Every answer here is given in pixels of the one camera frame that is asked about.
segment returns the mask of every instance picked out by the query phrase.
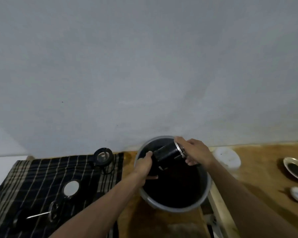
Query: wooden countertop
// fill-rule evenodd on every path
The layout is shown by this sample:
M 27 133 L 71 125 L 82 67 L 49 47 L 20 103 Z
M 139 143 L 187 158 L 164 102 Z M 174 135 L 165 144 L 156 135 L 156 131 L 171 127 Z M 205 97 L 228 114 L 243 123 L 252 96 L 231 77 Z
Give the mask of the wooden countertop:
M 230 148 L 238 153 L 242 161 L 236 173 L 238 180 L 298 229 L 298 202 L 289 195 L 289 188 L 298 186 L 298 180 L 292 177 L 281 164 L 284 157 L 298 159 L 298 142 L 230 146 Z M 215 185 L 211 188 L 209 200 L 223 235 L 239 237 L 230 213 Z
M 133 171 L 137 152 L 124 152 L 122 179 Z M 154 209 L 136 193 L 118 218 L 120 238 L 210 237 L 201 208 L 185 213 Z

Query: black striped towel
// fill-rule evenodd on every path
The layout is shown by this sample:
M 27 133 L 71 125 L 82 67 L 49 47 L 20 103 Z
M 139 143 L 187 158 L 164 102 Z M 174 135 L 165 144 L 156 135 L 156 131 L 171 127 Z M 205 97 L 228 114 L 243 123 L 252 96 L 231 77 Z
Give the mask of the black striped towel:
M 0 186 L 0 237 L 49 237 L 66 220 L 107 193 L 121 180 L 123 153 L 114 155 L 114 161 L 106 168 L 109 172 L 114 165 L 114 171 L 108 175 L 103 175 L 98 168 L 91 169 L 89 157 L 83 155 L 17 161 Z M 44 219 L 38 217 L 30 230 L 16 234 L 11 232 L 11 221 L 20 207 L 45 212 L 52 201 L 62 199 L 63 185 L 73 179 L 81 180 L 81 185 L 88 192 L 83 200 L 68 209 L 66 218 L 55 224 L 43 222 Z M 117 223 L 107 237 L 118 237 Z

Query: black cylindrical canister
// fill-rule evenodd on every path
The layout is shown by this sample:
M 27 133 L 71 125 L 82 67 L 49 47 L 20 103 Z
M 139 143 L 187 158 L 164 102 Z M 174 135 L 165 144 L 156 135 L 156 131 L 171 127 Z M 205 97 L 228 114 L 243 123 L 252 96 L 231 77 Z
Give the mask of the black cylindrical canister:
M 155 159 L 153 164 L 160 170 L 164 170 L 174 165 L 179 159 L 185 158 L 186 154 L 180 144 L 172 142 L 154 151 L 152 157 Z

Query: right hand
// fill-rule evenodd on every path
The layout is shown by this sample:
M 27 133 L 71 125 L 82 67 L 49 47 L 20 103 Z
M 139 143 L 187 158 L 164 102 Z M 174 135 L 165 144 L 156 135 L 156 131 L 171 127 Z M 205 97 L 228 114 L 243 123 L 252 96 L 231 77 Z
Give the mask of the right hand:
M 175 136 L 174 140 L 181 144 L 185 152 L 188 154 L 186 159 L 188 165 L 200 163 L 204 168 L 208 169 L 215 159 L 209 148 L 200 140 L 189 139 L 186 141 L 179 136 Z

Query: left hand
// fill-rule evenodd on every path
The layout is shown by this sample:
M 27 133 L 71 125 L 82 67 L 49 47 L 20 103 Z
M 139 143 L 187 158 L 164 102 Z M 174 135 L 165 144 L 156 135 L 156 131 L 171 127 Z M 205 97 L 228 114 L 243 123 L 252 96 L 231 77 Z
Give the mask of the left hand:
M 135 165 L 135 169 L 133 172 L 137 174 L 137 176 L 139 177 L 141 186 L 145 184 L 146 180 L 158 179 L 158 176 L 147 176 L 152 165 L 151 156 L 152 156 L 152 152 L 151 151 L 147 152 L 146 156 L 144 158 L 139 158 Z

